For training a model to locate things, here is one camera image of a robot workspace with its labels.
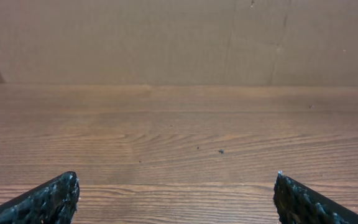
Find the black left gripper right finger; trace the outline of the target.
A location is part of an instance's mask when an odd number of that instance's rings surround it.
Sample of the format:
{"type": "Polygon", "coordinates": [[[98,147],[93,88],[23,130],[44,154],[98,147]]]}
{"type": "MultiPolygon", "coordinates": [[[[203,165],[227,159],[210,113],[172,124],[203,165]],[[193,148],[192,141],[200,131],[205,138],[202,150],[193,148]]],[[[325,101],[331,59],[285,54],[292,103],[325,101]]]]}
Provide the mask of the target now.
{"type": "Polygon", "coordinates": [[[358,224],[358,214],[278,172],[273,202],[281,224],[358,224]]]}

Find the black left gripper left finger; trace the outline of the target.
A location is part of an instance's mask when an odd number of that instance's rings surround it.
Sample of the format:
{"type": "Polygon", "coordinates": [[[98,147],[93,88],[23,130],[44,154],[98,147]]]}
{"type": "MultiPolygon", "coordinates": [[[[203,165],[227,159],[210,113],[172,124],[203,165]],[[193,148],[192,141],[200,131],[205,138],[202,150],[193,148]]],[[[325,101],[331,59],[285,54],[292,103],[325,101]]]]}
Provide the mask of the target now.
{"type": "Polygon", "coordinates": [[[0,205],[0,224],[71,224],[80,186],[68,171],[0,205]]]}

